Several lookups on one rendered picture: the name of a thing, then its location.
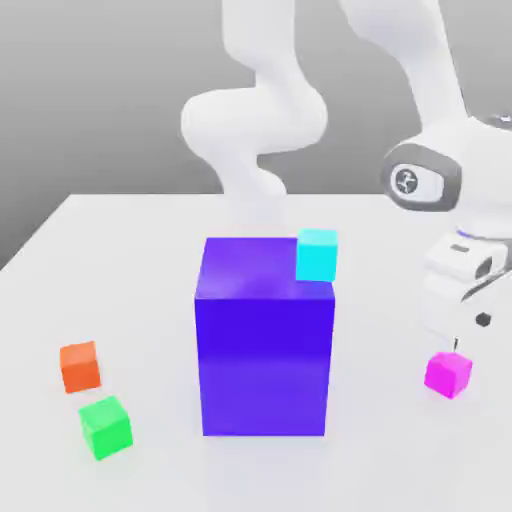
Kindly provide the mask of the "large purple box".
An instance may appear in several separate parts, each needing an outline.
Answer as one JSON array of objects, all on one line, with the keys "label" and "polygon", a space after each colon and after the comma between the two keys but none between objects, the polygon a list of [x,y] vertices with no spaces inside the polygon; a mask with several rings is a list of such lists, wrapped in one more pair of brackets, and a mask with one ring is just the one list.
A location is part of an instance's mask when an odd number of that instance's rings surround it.
[{"label": "large purple box", "polygon": [[324,435],[330,282],[296,278],[294,238],[209,237],[194,296],[202,432]]}]

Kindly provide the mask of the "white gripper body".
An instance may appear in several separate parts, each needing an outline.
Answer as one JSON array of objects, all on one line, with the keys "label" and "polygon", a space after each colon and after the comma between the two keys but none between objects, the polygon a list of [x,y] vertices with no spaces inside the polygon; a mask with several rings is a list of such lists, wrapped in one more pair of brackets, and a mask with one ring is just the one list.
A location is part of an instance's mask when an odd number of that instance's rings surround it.
[{"label": "white gripper body", "polygon": [[422,324],[448,349],[466,348],[473,333],[488,329],[511,302],[512,271],[472,282],[431,272],[424,281]]}]

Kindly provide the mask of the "small orange cube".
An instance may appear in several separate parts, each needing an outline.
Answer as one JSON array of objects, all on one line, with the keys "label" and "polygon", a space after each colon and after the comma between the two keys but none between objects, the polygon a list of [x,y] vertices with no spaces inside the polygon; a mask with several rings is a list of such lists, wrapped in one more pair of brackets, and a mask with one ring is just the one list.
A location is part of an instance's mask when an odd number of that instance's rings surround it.
[{"label": "small orange cube", "polygon": [[59,363],[67,394],[99,388],[101,376],[94,341],[60,348]]}]

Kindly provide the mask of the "small green cube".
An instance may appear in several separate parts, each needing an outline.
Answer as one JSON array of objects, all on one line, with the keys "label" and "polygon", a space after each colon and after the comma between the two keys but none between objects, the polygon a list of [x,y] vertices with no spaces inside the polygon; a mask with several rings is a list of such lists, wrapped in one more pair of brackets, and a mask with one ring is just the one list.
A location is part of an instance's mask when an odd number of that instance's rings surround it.
[{"label": "small green cube", "polygon": [[130,417],[115,396],[78,411],[87,446],[98,461],[133,445]]}]

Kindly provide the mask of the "small cyan cube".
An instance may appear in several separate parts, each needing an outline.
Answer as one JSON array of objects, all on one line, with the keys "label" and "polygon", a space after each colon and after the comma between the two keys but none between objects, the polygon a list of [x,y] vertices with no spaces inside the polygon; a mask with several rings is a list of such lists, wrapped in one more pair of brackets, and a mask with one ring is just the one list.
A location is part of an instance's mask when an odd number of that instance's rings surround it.
[{"label": "small cyan cube", "polygon": [[329,282],[336,279],[338,233],[331,229],[302,229],[297,237],[296,279]]}]

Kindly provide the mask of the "small magenta cube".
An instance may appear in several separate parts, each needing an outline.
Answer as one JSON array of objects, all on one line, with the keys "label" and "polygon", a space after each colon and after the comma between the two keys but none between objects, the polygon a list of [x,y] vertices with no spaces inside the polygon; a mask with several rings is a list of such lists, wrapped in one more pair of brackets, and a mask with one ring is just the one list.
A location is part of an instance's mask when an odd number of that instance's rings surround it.
[{"label": "small magenta cube", "polygon": [[472,367],[473,361],[457,352],[438,352],[428,361],[424,384],[453,400],[467,387]]}]

